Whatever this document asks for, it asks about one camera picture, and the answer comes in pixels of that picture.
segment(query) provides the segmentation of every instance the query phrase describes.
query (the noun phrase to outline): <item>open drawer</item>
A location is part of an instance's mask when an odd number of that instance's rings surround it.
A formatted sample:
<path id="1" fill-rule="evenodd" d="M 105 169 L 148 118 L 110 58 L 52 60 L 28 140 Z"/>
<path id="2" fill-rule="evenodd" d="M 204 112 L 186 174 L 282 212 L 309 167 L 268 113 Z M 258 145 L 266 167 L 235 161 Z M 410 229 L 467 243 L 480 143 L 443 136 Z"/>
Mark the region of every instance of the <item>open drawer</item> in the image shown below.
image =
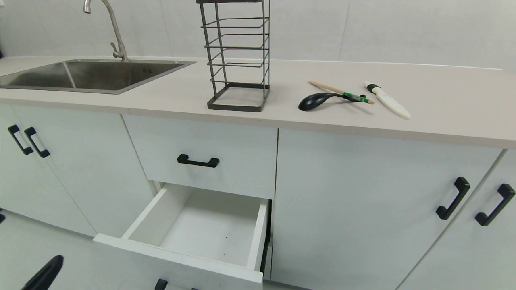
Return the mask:
<path id="1" fill-rule="evenodd" d="M 148 289 L 255 290 L 268 218 L 269 200 L 166 184 L 121 238 L 93 241 Z"/>

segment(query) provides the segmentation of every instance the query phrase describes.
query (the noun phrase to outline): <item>drawer handle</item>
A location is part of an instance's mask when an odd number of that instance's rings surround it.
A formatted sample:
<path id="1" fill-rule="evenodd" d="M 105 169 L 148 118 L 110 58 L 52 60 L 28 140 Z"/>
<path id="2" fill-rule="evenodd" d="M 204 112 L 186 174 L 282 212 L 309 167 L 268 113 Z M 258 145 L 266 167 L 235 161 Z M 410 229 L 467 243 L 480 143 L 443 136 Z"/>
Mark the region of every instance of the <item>drawer handle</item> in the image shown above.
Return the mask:
<path id="1" fill-rule="evenodd" d="M 480 212 L 475 216 L 478 223 L 484 227 L 487 227 L 493 219 L 504 209 L 504 207 L 514 197 L 514 189 L 507 183 L 504 183 L 498 189 L 498 193 L 504 198 L 502 202 L 493 210 L 493 212 L 487 216 L 485 213 Z"/>
<path id="2" fill-rule="evenodd" d="M 154 286 L 154 290 L 165 290 L 167 287 L 168 281 L 163 279 L 158 279 L 156 286 Z"/>
<path id="3" fill-rule="evenodd" d="M 212 168 L 217 167 L 217 165 L 219 165 L 219 162 L 220 162 L 220 160 L 218 158 L 212 158 L 208 162 L 192 161 L 192 160 L 188 160 L 188 155 L 186 155 L 186 154 L 181 154 L 178 157 L 178 163 L 181 163 L 181 164 L 198 165 L 198 166 L 212 167 Z"/>
<path id="4" fill-rule="evenodd" d="M 43 149 L 43 151 L 40 151 L 38 146 L 36 145 L 36 143 L 34 143 L 32 136 L 37 134 L 36 129 L 34 129 L 34 127 L 25 129 L 24 132 L 25 132 L 25 135 L 27 135 L 27 138 L 29 138 L 30 143 L 33 145 L 34 148 L 36 148 L 36 152 L 38 152 L 39 157 L 47 158 L 50 156 L 50 152 L 47 149 Z"/>
<path id="5" fill-rule="evenodd" d="M 462 201 L 467 191 L 470 190 L 471 187 L 469 182 L 467 182 L 467 180 L 464 177 L 457 178 L 457 180 L 455 180 L 454 185 L 459 190 L 459 193 L 451 203 L 450 207 L 446 209 L 444 206 L 441 205 L 436 210 L 437 215 L 441 219 L 447 220 L 448 218 L 450 218 L 454 210 L 457 208 L 457 206 Z"/>
<path id="6" fill-rule="evenodd" d="M 18 147 L 20 147 L 20 150 L 23 152 L 23 154 L 29 155 L 30 153 L 34 152 L 34 150 L 32 150 L 30 146 L 27 148 L 23 148 L 23 146 L 20 144 L 20 141 L 18 141 L 18 138 L 16 138 L 16 136 L 14 135 L 16 132 L 20 131 L 20 128 L 18 128 L 17 125 L 13 125 L 7 128 L 7 130 L 9 131 L 9 133 L 11 133 L 12 138 L 14 139 L 16 144 L 18 144 Z"/>

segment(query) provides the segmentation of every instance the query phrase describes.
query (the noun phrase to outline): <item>white drawer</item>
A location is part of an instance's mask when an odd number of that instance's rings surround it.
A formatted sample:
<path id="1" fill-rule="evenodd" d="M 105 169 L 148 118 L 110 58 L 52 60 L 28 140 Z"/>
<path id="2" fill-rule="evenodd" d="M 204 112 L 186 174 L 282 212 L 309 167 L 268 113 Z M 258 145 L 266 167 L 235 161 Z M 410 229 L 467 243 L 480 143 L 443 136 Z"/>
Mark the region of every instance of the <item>white drawer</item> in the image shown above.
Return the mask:
<path id="1" fill-rule="evenodd" d="M 153 289 L 262 289 L 269 200 L 167 184 L 121 238 L 93 241 L 124 279 Z"/>
<path id="2" fill-rule="evenodd" d="M 147 179 L 273 199 L 276 128 L 124 115 Z M 215 168 L 181 164 L 178 157 Z"/>

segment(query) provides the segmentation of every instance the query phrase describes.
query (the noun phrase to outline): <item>metal utensil holder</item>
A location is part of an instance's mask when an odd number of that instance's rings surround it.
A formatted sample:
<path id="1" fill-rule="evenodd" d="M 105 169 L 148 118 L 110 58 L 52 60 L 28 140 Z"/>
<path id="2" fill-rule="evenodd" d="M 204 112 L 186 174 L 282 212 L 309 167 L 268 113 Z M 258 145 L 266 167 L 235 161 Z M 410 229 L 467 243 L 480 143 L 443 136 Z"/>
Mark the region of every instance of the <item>metal utensil holder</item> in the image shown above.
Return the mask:
<path id="1" fill-rule="evenodd" d="M 204 30 L 204 38 L 206 45 L 204 46 L 208 52 L 208 66 L 211 72 L 210 81 L 213 84 L 214 96 L 208 101 L 208 109 L 216 110 L 233 110 L 233 111 L 248 111 L 260 112 L 262 111 L 267 97 L 270 92 L 270 0 L 197 0 L 201 7 L 202 26 Z M 261 17 L 242 17 L 242 18 L 220 18 L 219 4 L 220 3 L 262 3 Z M 214 4 L 215 20 L 206 22 L 206 4 Z M 231 24 L 234 22 L 241 22 L 242 24 Z M 210 40 L 208 36 L 209 29 L 217 30 L 217 38 Z M 239 29 L 239 33 L 224 33 L 227 30 Z M 261 40 L 261 45 L 224 45 L 225 37 L 246 36 L 258 37 Z M 211 49 L 216 49 L 217 54 L 212 56 Z M 263 58 L 256 61 L 240 61 L 232 60 L 226 62 L 224 53 L 229 51 L 262 51 Z M 231 67 L 262 69 L 263 77 L 260 83 L 242 83 L 231 82 L 228 80 L 227 70 Z M 217 83 L 223 83 L 224 87 L 217 90 Z M 227 105 L 215 104 L 215 102 L 229 89 L 229 88 L 249 88 L 261 89 L 263 91 L 263 99 L 259 106 L 247 105 Z"/>

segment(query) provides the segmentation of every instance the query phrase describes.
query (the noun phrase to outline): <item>cabinet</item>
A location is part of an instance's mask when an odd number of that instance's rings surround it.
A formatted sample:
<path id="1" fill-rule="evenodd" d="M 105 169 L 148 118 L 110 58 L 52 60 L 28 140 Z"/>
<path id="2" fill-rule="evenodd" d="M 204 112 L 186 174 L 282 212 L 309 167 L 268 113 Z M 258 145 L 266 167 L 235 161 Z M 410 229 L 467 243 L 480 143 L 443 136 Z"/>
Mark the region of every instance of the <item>cabinet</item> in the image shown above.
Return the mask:
<path id="1" fill-rule="evenodd" d="M 37 132 L 36 146 L 50 153 L 31 157 L 50 165 L 97 232 L 122 236 L 153 193 L 121 115 L 12 107 Z"/>
<path id="2" fill-rule="evenodd" d="M 274 198 L 277 128 L 123 117 L 149 180 Z"/>
<path id="3" fill-rule="evenodd" d="M 516 151 L 509 150 L 400 290 L 514 289 L 516 200 L 486 227 L 475 219 L 502 202 L 500 186 L 516 187 Z"/>
<path id="4" fill-rule="evenodd" d="M 27 155 L 8 131 L 13 125 L 19 129 L 14 137 L 23 148 L 30 148 Z M 0 104 L 0 207 L 61 228 L 95 235 L 50 166 L 29 144 L 23 132 L 26 128 L 10 105 Z"/>
<path id="5" fill-rule="evenodd" d="M 152 289 L 261 290 L 270 201 L 166 184 L 121 238 L 98 234 L 125 281 Z"/>
<path id="6" fill-rule="evenodd" d="M 457 196 L 456 179 L 468 198 L 500 152 L 280 129 L 271 279 L 394 290 L 454 217 L 436 209 Z"/>

